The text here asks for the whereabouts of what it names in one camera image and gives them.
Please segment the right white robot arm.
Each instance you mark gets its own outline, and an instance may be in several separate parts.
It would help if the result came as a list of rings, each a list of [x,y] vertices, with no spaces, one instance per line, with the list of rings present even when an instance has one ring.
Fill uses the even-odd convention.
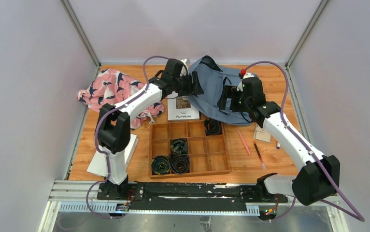
[[[251,120],[270,133],[299,171],[297,176],[272,173],[259,178],[260,185],[256,188],[259,200],[268,202],[275,194],[282,194],[296,197],[303,205],[311,205],[338,193],[339,160],[312,146],[291,125],[280,106],[266,100],[259,78],[246,77],[238,86],[225,85],[217,103],[219,109],[224,110],[227,102],[231,111],[247,113]]]

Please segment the blue grey backpack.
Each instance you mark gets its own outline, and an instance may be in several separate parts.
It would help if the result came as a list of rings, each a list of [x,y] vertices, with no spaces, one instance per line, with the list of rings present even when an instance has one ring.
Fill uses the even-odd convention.
[[[208,118],[234,126],[249,126],[252,121],[247,113],[237,113],[230,110],[230,99],[224,110],[217,106],[223,86],[238,86],[241,83],[240,70],[218,65],[212,57],[205,55],[190,67],[196,71],[198,80],[204,93],[197,96],[188,96],[187,99],[197,110]]]

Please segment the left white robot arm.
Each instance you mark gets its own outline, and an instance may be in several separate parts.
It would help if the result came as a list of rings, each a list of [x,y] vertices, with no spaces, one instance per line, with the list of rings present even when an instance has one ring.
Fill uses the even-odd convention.
[[[189,60],[168,58],[165,68],[126,100],[100,109],[95,129],[95,147],[105,158],[104,184],[117,200],[128,194],[128,175],[125,167],[125,149],[130,142],[130,125],[147,107],[175,92],[178,96],[203,94],[198,75],[189,70]]]

